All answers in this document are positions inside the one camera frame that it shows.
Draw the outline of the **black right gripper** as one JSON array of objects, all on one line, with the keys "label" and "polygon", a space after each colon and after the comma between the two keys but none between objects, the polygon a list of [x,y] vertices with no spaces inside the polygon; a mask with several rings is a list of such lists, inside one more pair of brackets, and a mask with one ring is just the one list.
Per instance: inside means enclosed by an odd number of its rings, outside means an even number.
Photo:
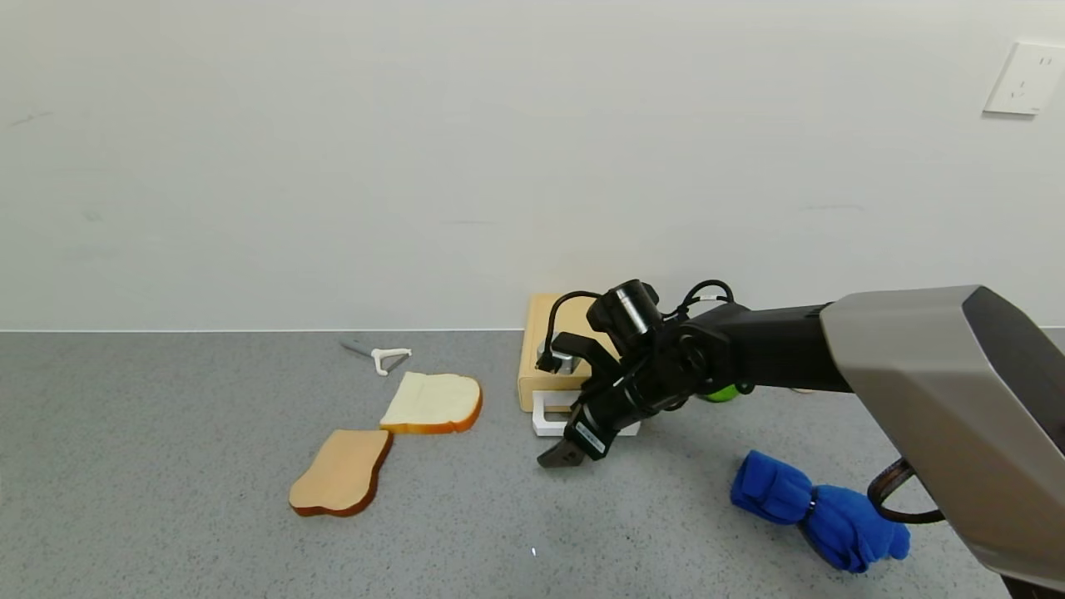
[{"label": "black right gripper", "polygon": [[617,436],[649,417],[641,401],[630,376],[586,382],[571,406],[563,439],[537,456],[537,463],[547,469],[573,468],[585,458],[605,458]]}]

